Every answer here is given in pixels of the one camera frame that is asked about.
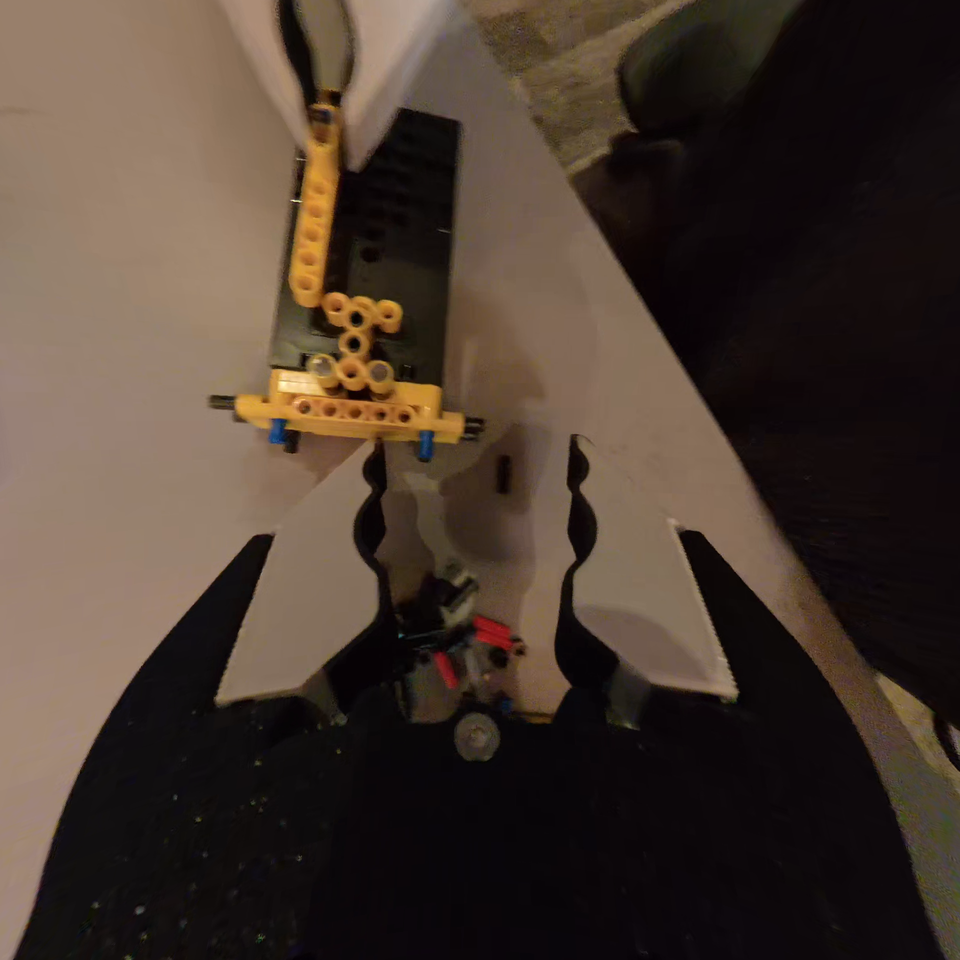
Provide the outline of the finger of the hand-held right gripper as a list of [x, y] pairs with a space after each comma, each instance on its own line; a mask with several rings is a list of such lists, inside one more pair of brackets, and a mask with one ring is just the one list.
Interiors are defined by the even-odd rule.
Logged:
[[220, 1], [261, 90], [299, 147], [310, 138], [316, 100], [313, 56], [295, 2]]
[[352, 66], [342, 96], [343, 156], [359, 172], [386, 137], [463, 2], [347, 1]]

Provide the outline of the person's leg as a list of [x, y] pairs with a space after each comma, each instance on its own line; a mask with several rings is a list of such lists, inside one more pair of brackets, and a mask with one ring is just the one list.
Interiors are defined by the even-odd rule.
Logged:
[[690, 180], [710, 140], [702, 128], [623, 130], [571, 177], [571, 186], [649, 311], [663, 306], [668, 256]]

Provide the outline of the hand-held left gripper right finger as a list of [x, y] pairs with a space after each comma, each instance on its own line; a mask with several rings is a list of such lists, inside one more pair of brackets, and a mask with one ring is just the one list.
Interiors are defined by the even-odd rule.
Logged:
[[739, 689], [693, 566], [685, 529], [602, 455], [570, 437], [555, 657], [606, 723], [640, 725], [656, 692], [733, 704]]

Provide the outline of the yellow perforated beam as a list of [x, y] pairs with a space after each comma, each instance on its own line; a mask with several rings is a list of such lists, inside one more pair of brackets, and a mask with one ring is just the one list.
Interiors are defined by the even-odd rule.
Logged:
[[300, 181], [289, 256], [288, 283], [294, 301], [321, 306], [343, 169], [340, 93], [324, 89], [308, 110], [309, 137]]

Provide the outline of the yellow and black brick assembly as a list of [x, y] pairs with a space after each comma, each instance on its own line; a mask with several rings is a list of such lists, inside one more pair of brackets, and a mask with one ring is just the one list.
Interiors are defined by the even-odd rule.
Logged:
[[306, 148], [295, 155], [268, 378], [207, 406], [264, 431], [288, 453], [308, 436], [438, 446], [479, 440], [485, 422], [447, 406], [445, 361], [462, 126], [402, 108], [357, 173], [342, 168], [317, 308], [294, 301], [288, 271]]

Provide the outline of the pile of small building parts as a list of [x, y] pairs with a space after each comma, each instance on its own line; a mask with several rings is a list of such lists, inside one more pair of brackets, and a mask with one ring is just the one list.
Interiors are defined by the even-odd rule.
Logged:
[[473, 710], [517, 714], [517, 675], [526, 644], [478, 610], [480, 582], [458, 559], [426, 573], [395, 609], [401, 644], [395, 696], [414, 724]]

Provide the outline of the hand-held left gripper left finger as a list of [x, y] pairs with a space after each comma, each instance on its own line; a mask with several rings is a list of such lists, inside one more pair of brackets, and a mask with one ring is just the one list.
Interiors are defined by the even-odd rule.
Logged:
[[394, 677], [399, 630], [386, 569], [385, 443], [364, 443], [273, 534], [222, 673], [218, 707], [297, 697], [339, 723]]

